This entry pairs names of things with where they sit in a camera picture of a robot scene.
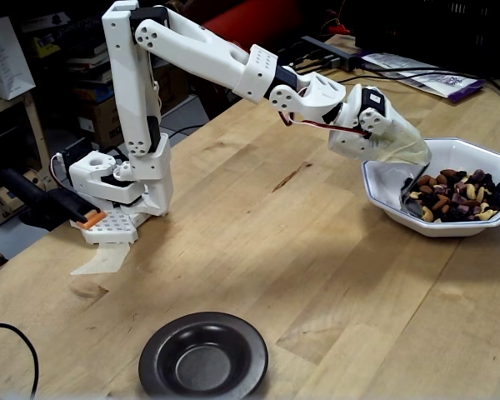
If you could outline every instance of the black bowl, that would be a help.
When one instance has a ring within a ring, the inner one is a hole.
[[[267,346],[252,325],[221,312],[198,312],[150,338],[139,378],[151,397],[235,400],[258,388],[267,365]]]

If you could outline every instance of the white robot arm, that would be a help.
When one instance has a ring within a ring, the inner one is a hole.
[[[104,210],[117,203],[126,215],[163,215],[173,195],[149,53],[254,103],[268,99],[287,125],[330,130],[328,146],[336,153],[358,160],[430,161],[418,130],[375,87],[357,85],[344,102],[345,87],[323,75],[298,75],[258,45],[248,54],[165,7],[140,8],[137,0],[115,2],[102,25],[129,161],[118,165],[111,156],[91,152],[69,172],[78,193]],[[295,113],[301,122],[293,121]]]

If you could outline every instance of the tape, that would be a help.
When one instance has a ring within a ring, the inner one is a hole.
[[[70,274],[115,273],[123,265],[129,251],[129,243],[101,243],[92,260],[70,272]]]

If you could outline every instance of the wooden tabletop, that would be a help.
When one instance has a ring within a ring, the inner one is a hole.
[[[452,105],[377,85],[425,137],[500,152],[491,88]],[[96,247],[67,224],[2,267],[0,322],[37,348],[38,393],[143,395],[147,340],[211,310],[263,335],[267,398],[500,398],[500,227],[431,239],[391,221],[327,140],[241,101],[173,149],[171,212],[140,227],[118,273],[71,277]],[[0,332],[0,394],[27,393],[32,373]]]

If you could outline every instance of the mixed nuts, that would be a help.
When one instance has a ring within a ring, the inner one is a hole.
[[[411,184],[409,177],[404,188]],[[490,173],[443,169],[437,177],[423,175],[406,194],[422,206],[427,223],[487,221],[500,211],[500,183]]]

